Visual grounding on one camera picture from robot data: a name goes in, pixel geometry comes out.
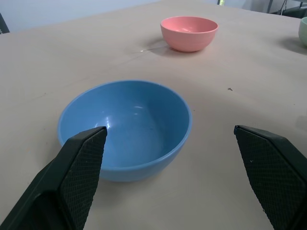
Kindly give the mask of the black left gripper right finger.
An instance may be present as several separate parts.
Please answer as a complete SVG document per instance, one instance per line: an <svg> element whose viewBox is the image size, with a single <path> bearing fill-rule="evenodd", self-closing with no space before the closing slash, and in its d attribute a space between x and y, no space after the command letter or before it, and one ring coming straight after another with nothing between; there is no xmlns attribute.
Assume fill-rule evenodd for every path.
<svg viewBox="0 0 307 230"><path fill-rule="evenodd" d="M237 125L250 186L275 230L307 228L307 159L286 138Z"/></svg>

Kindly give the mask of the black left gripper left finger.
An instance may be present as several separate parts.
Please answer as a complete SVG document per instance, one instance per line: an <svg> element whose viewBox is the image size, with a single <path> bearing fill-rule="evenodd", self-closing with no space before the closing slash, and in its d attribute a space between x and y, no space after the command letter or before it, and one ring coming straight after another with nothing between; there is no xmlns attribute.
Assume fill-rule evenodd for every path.
<svg viewBox="0 0 307 230"><path fill-rule="evenodd" d="M105 126L69 138L32 180L2 230L82 230L97 190Z"/></svg>

